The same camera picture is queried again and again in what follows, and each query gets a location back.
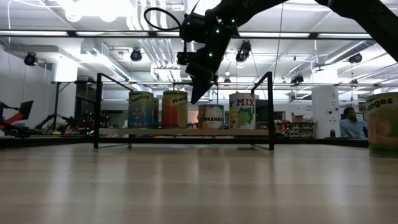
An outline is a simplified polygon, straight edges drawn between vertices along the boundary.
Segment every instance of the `cylindrical can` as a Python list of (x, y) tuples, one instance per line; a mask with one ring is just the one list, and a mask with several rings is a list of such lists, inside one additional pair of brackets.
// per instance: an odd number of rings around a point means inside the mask
[(154, 128), (159, 127), (159, 99), (154, 98), (154, 113), (153, 113)]
[(223, 105), (199, 105), (199, 129), (224, 129)]
[(398, 157), (398, 93), (367, 97), (366, 110), (370, 155)]
[(162, 128), (187, 128), (188, 93), (165, 91), (162, 102)]
[(129, 128), (153, 127), (154, 94), (131, 91), (129, 94)]
[(253, 93), (234, 93), (229, 96), (229, 128), (255, 129), (256, 96)]

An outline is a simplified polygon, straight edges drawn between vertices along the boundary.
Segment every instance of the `man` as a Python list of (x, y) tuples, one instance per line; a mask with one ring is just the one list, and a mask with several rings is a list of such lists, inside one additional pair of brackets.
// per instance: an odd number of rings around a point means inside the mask
[(366, 124), (366, 122), (358, 121), (356, 119), (356, 113), (354, 108), (345, 108), (344, 114), (347, 115), (348, 118), (340, 121), (341, 137), (366, 139), (364, 132), (368, 131), (368, 125)]

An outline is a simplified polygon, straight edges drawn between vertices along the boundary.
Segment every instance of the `white wall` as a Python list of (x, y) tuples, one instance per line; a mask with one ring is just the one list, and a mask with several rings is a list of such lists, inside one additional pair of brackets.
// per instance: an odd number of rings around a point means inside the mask
[[(19, 107), (21, 102), (34, 100), (29, 119), (19, 123), (35, 126), (52, 113), (50, 102), (55, 101), (55, 86), (50, 81), (51, 71), (47, 70), (44, 77), (44, 68), (25, 66), (23, 59), (8, 54), (0, 47), (0, 101)], [(14, 110), (4, 110), (3, 116), (7, 119), (14, 114)]]

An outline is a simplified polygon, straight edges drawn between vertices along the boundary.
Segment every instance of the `ceiling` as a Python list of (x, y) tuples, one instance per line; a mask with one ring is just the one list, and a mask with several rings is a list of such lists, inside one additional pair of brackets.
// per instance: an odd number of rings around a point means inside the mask
[[(63, 7), (42, 7), (43, 4), (48, 6), (58, 6), (60, 1), (69, 0), (52, 0), (52, 1), (24, 1), (28, 4), (33, 4), (41, 7), (34, 7), (24, 3), (14, 1), (0, 1), (0, 29), (9, 28), (9, 20), (11, 29), (14, 30), (129, 30), (126, 23), (125, 13), (129, 13), (129, 9), (113, 8), (109, 6), (108, 11), (114, 11), (120, 14), (113, 22), (104, 22), (99, 16), (83, 16), (78, 22), (70, 22), (65, 18), (65, 10)], [(129, 4), (130, 0), (115, 0), (114, 4)], [(217, 1), (202, 0), (203, 5), (214, 5)], [(104, 4), (105, 0), (97, 1), (97, 5)], [(398, 0), (385, 0), (384, 2), (395, 14), (398, 14)], [(140, 19), (142, 9), (150, 7), (151, 4), (156, 4), (159, 7), (162, 3), (166, 3), (166, 9), (171, 12), (180, 21), (183, 20), (184, 6), (191, 7), (196, 3), (196, 0), (165, 0), (163, 1), (139, 1), (137, 0), (136, 12), (139, 18), (139, 23), (142, 25), (143, 20)], [(205, 7), (198, 7), (198, 12), (204, 11)], [(156, 14), (158, 23), (161, 23), (160, 14)], [(175, 26), (175, 23), (169, 18), (166, 18), (168, 27)], [(340, 17), (328, 8), (319, 6), (315, 1), (309, 0), (293, 0), (286, 2), (282, 7), (276, 6), (272, 9), (266, 10), (255, 15), (248, 23), (239, 28), (240, 32), (346, 32), (346, 33), (364, 33), (364, 30), (351, 19)], [(7, 44), (8, 38), (3, 37), (0, 44)], [(143, 46), (138, 39), (134, 38), (95, 38), (91, 39), (95, 46), (101, 46), (104, 43), (109, 48), (109, 57), (117, 66), (121, 67), (133, 81), (164, 81), (158, 75), (151, 74), (151, 65), (153, 62), (148, 57), (147, 52), (144, 51)], [(11, 39), (13, 45), (43, 45), (43, 46), (57, 46), (66, 51), (68, 54), (76, 58), (79, 62), (79, 75), (94, 76), (98, 72), (113, 75), (106, 66), (101, 63), (90, 60), (89, 55), (81, 51), (84, 38), (53, 38), (53, 37), (13, 37)], [(289, 39), (252, 39), (250, 40), (252, 46), (252, 54), (245, 61), (243, 67), (237, 67), (234, 61), (237, 49), (242, 43), (242, 39), (232, 39), (228, 45), (226, 57), (221, 63), (218, 74), (220, 76), (219, 82), (222, 82), (226, 77), (225, 73), (229, 72), (229, 77), (232, 82), (256, 82), (265, 72), (272, 71), (275, 74), (275, 82), (290, 82), (290, 78), (296, 73), (289, 73), (293, 68), (296, 68), (302, 63), (299, 73), (303, 75), (305, 82), (312, 80), (312, 73), (309, 60), (314, 60), (314, 56), (329, 55), (336, 50), (349, 44), (350, 40), (289, 40)], [(183, 42), (178, 37), (170, 38), (170, 47), (172, 48), (174, 57), (178, 51), (183, 50)], [(142, 52), (142, 60), (140, 62), (132, 62), (129, 58), (133, 48), (139, 47)], [(162, 46), (158, 41), (155, 42), (153, 48), (160, 49), (160, 54), (166, 58), (166, 54), (162, 50)], [(197, 50), (200, 44), (189, 45), (188, 49), (193, 48)], [(351, 64), (348, 62), (339, 62), (335, 66), (338, 71), (339, 82), (348, 82), (351, 78), (358, 77), (364, 74), (372, 74), (386, 66), (396, 63), (385, 51), (378, 45), (361, 52), (363, 62), (355, 65), (351, 70)], [(48, 57), (45, 59), (58, 57), (58, 55), (41, 54), (40, 57)], [(180, 67), (180, 77), (182, 81), (189, 81), (189, 76), (185, 73), (184, 66)], [(388, 72), (380, 73), (371, 76), (367, 79), (361, 80), (363, 83), (377, 83), (383, 80), (390, 80), (395, 76), (398, 77), (397, 70), (389, 70)], [(148, 86), (153, 90), (166, 90), (170, 86)], [(234, 89), (233, 86), (223, 86), (223, 89)], [(106, 85), (105, 90), (122, 90), (118, 86)]]

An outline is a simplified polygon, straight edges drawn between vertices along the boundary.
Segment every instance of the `white ceiling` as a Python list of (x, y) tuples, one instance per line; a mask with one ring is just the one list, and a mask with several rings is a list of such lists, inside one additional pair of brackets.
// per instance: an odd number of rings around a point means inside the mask
[[(30, 4), (38, 4), (38, 1), (27, 1)], [(297, 3), (305, 2), (306, 7), (301, 7)], [(398, 13), (398, 0), (385, 0), (383, 1), (389, 8), (396, 14)], [(7, 5), (9, 1), (0, 1), (0, 29), (8, 29), (8, 17), (7, 17)], [(56, 6), (57, 3), (51, 1), (50, 5)], [(167, 0), (167, 9), (174, 14), (180, 21), (183, 20), (183, 11), (173, 11), (175, 8), (182, 8), (182, 0)], [(12, 2), (10, 5), (10, 20), (11, 29), (51, 29), (51, 30), (65, 30), (70, 29), (70, 26), (78, 30), (128, 30), (126, 25), (126, 18), (119, 17), (114, 22), (103, 22), (99, 17), (83, 17), (79, 22), (76, 23), (65, 23), (65, 11), (62, 8), (53, 8), (54, 13), (50, 12), (46, 8), (33, 7), (22, 4), (20, 2)], [(279, 32), (280, 28), (280, 16), (282, 8), (280, 6), (266, 10), (254, 16), (247, 24), (239, 28), (240, 31), (246, 32)], [(138, 13), (141, 13), (141, 7), (138, 8)], [(167, 18), (167, 23), (170, 26), (174, 26), (170, 18)], [(283, 17), (282, 17), (282, 32), (364, 32), (363, 29), (353, 20), (345, 19), (339, 15), (332, 13), (327, 8), (317, 6), (315, 1), (307, 0), (294, 0), (289, 1), (284, 5)], [(94, 75), (97, 72), (109, 73), (110, 71), (101, 64), (93, 63), (89, 60), (87, 55), (81, 54), (80, 47), (84, 39), (79, 38), (12, 38), (13, 42), (22, 45), (54, 45), (74, 57), (78, 58), (82, 62), (79, 69), (79, 75)], [(132, 76), (138, 81), (152, 81), (154, 80), (150, 76), (151, 61), (147, 57), (146, 53), (143, 52), (143, 59), (140, 62), (132, 62), (129, 58), (129, 54), (134, 47), (141, 47), (137, 39), (94, 39), (97, 45), (105, 43), (110, 51), (110, 57), (117, 62), (125, 71), (130, 72)], [(172, 48), (174, 54), (178, 51), (183, 50), (183, 43), (180, 39), (172, 39)], [(251, 40), (253, 55), (250, 56), (243, 68), (236, 68), (234, 63), (234, 54), (236, 49), (241, 45), (239, 39), (233, 39), (229, 43), (227, 50), (227, 57), (223, 60), (220, 69), (218, 70), (221, 80), (224, 78), (225, 72), (230, 72), (231, 77), (238, 76), (239, 82), (254, 82), (258, 80), (258, 76), (262, 76), (267, 71), (274, 71), (274, 63), (277, 61), (278, 52), (281, 57), (276, 68), (277, 82), (282, 82), (282, 75), (287, 74), (291, 69), (302, 63), (303, 60), (308, 59), (310, 56), (315, 55), (327, 55), (330, 54), (346, 44), (349, 41), (345, 40), (318, 40), (316, 42), (317, 51), (315, 51), (315, 43), (313, 40)], [(380, 46), (375, 45), (364, 52), (364, 62), (374, 57), (384, 54), (385, 51)], [(353, 72), (355, 77), (365, 73), (371, 73), (375, 70), (383, 68), (385, 66), (395, 63), (390, 56), (386, 55), (377, 60), (364, 63), (361, 66), (354, 68)], [(350, 65), (347, 63), (339, 63), (339, 77), (341, 81), (345, 81), (351, 78)], [(182, 69), (182, 77), (187, 75)], [(388, 74), (382, 74), (379, 76), (372, 77), (373, 80), (378, 81), (397, 75), (397, 71), (389, 72)], [(303, 72), (306, 79), (310, 80), (311, 70)]]

